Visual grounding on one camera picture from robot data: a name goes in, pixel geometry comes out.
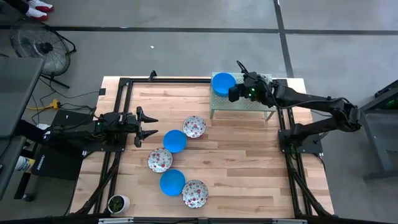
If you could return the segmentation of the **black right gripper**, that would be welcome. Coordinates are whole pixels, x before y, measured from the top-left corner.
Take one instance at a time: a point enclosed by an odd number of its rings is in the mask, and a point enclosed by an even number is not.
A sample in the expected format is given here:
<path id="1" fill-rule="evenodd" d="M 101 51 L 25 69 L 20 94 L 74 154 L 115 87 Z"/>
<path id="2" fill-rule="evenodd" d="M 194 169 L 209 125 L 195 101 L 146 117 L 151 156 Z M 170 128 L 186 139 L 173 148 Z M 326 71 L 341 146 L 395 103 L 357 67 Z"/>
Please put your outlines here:
<path id="1" fill-rule="evenodd" d="M 256 101 L 266 106 L 275 106 L 274 96 L 271 89 L 264 82 L 242 83 L 229 88 L 229 101 L 238 101 L 240 97 Z"/>

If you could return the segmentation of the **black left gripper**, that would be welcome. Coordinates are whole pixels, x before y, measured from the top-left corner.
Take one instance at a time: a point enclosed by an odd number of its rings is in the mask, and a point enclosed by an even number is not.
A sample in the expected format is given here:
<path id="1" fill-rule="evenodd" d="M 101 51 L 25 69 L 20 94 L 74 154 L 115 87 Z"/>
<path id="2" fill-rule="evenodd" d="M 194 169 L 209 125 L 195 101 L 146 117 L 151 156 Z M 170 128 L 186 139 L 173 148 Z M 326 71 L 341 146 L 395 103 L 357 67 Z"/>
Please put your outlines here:
<path id="1" fill-rule="evenodd" d="M 123 133 L 136 134 L 136 147 L 141 147 L 142 141 L 145 140 L 145 138 L 157 133 L 158 130 L 139 131 L 138 121 L 144 123 L 155 123 L 158 122 L 158 120 L 146 116 L 141 106 L 137 107 L 137 115 L 132 113 L 124 115 Z"/>

